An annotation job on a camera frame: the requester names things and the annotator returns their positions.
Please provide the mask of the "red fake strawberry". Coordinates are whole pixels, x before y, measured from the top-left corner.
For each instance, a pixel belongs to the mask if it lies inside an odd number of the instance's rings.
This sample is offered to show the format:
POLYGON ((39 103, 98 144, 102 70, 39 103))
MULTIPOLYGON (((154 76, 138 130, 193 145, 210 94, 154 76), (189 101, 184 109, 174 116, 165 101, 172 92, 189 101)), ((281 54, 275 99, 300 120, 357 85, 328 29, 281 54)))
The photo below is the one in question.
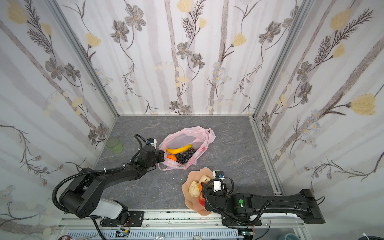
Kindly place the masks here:
POLYGON ((203 193, 199 196, 199 203, 203 208, 205 208, 205 198, 203 197, 203 193))

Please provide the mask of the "peach scalloped plate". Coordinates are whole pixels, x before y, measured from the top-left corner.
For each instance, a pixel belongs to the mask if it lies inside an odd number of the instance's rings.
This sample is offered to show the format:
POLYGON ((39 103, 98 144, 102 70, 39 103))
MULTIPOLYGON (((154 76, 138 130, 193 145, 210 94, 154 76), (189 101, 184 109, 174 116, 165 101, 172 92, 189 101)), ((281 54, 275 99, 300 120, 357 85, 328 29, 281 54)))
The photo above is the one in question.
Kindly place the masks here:
POLYGON ((188 178, 184 184, 182 184, 182 192, 185 197, 186 206, 197 212, 201 216, 208 216, 211 212, 207 211, 199 202, 199 197, 191 197, 189 194, 189 186, 192 181, 198 181, 203 175, 213 178, 213 172, 209 168, 203 168, 200 171, 191 171, 188 174, 188 178))

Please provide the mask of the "pink plastic bag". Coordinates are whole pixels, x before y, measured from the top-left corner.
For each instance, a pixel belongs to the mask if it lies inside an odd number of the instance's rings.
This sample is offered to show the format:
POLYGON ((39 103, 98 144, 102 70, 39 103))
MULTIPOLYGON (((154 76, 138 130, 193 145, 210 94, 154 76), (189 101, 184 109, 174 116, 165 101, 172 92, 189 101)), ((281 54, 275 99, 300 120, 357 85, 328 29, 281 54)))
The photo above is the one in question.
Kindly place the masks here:
POLYGON ((205 153, 215 138, 216 135, 212 129, 204 129, 200 126, 185 128, 174 134, 168 135, 159 145, 159 150, 165 151, 165 161, 158 164, 158 167, 162 171, 170 171, 186 170, 192 165, 196 165, 197 160, 205 153), (191 149, 193 149, 195 153, 185 164, 178 163, 177 161, 168 158, 172 153, 169 153, 167 148, 176 150, 188 145, 192 146, 191 149))

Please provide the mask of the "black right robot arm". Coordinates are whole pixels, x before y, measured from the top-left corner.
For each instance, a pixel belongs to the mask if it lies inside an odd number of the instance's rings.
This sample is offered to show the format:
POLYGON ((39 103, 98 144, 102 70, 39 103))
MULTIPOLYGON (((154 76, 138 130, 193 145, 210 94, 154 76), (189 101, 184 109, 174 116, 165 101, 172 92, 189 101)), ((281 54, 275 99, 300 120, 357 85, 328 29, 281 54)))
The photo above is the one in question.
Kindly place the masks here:
POLYGON ((318 200, 312 191, 303 189, 290 196, 259 196, 254 194, 233 194, 225 188, 224 181, 212 179, 202 183, 202 197, 208 212, 222 216, 223 225, 240 227, 256 225, 266 214, 293 214, 306 224, 324 224, 326 221, 318 200))

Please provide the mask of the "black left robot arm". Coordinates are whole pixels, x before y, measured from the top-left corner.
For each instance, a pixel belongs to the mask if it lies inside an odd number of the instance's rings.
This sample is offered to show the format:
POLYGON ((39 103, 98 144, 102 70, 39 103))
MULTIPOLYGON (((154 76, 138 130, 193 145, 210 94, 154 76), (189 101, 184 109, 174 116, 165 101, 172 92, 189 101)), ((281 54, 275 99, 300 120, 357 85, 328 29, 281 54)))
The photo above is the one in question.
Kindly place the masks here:
POLYGON ((127 207, 116 201, 103 199, 104 190, 124 182, 136 181, 150 172, 156 164, 165 161, 165 151, 157 149, 155 139, 147 139, 143 143, 142 136, 135 134, 134 137, 140 147, 129 163, 113 169, 85 168, 59 182, 52 192, 52 201, 56 208, 80 219, 127 219, 127 207))

